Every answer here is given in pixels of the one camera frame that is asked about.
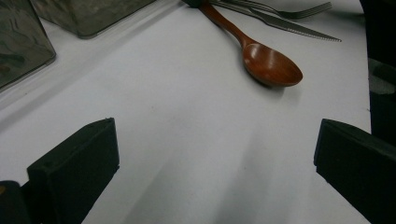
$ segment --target spoon handle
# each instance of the spoon handle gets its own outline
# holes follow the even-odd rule
[[[224,28],[229,31],[233,36],[241,44],[242,48],[245,46],[254,43],[255,41],[245,35],[238,27],[236,27],[232,22],[225,19],[210,3],[208,0],[205,0],[200,6],[199,9],[216,25]]]

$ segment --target white surface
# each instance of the white surface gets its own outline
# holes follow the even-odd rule
[[[303,81],[286,89],[253,81],[236,40],[175,0],[91,40],[43,22],[57,60],[0,93],[0,179],[25,183],[33,161],[85,124],[113,117],[120,169],[84,224],[368,223],[313,164],[322,119],[370,132],[361,5],[332,5],[302,25],[342,43],[217,7],[301,68]]]

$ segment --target knife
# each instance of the knife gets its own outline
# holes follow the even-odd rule
[[[273,26],[275,28],[278,28],[278,29],[281,29],[284,31],[289,31],[289,32],[292,32],[292,33],[295,33],[298,35],[306,35],[306,36],[317,38],[317,39],[341,42],[341,39],[322,34],[320,32],[305,28],[301,25],[297,25],[290,21],[284,21],[277,17],[269,16],[265,13],[255,10],[251,7],[243,7],[243,6],[239,6],[239,5],[237,6],[237,5],[234,5],[231,3],[221,2],[219,0],[209,0],[209,2],[213,5],[216,5],[219,7],[225,7],[230,10],[237,11],[237,12],[243,13],[245,15],[254,17],[256,19],[263,21],[265,24],[267,24],[269,26]]]

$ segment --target wooden spoon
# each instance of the wooden spoon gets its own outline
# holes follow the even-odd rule
[[[216,25],[229,31],[242,47],[244,66],[260,83],[268,86],[293,86],[303,79],[297,65],[282,53],[253,40],[225,19],[207,0],[183,0],[198,7]]]

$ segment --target metal fork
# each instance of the metal fork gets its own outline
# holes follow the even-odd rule
[[[225,1],[237,4],[240,6],[244,6],[244,7],[253,7],[253,8],[261,9],[264,11],[272,12],[272,13],[275,13],[280,18],[283,18],[283,19],[286,19],[289,21],[297,21],[297,20],[313,16],[315,14],[322,12],[322,11],[332,8],[332,3],[328,2],[325,4],[319,5],[317,7],[309,8],[307,10],[288,12],[288,11],[278,11],[272,7],[268,7],[264,4],[249,1],[249,0],[225,0]]]

